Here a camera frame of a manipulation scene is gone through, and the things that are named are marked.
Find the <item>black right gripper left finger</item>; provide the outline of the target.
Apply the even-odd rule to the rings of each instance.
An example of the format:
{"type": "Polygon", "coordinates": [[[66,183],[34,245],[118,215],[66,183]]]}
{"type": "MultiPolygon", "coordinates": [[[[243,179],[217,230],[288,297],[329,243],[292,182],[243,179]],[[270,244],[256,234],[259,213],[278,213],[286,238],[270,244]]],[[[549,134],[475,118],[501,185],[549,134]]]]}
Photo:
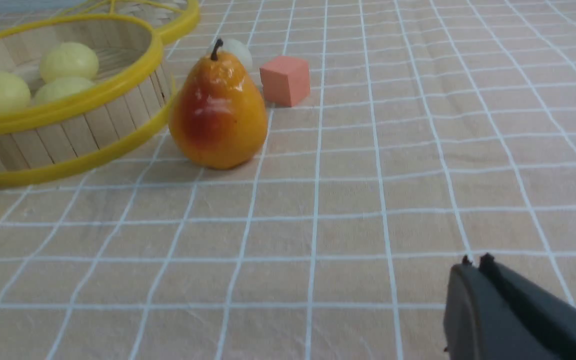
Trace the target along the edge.
{"type": "Polygon", "coordinates": [[[559,360],[528,331],[467,255],[452,265],[443,315],[450,360],[559,360]]]}

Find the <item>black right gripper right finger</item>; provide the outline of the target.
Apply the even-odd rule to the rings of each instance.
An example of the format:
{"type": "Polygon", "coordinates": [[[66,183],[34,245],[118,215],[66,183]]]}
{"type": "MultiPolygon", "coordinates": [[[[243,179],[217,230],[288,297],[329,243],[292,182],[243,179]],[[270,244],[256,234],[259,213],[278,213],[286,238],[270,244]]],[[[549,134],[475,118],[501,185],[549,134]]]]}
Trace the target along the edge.
{"type": "Polygon", "coordinates": [[[490,253],[480,257],[478,271],[540,347],[556,360],[576,360],[574,306],[496,262],[490,253]]]}

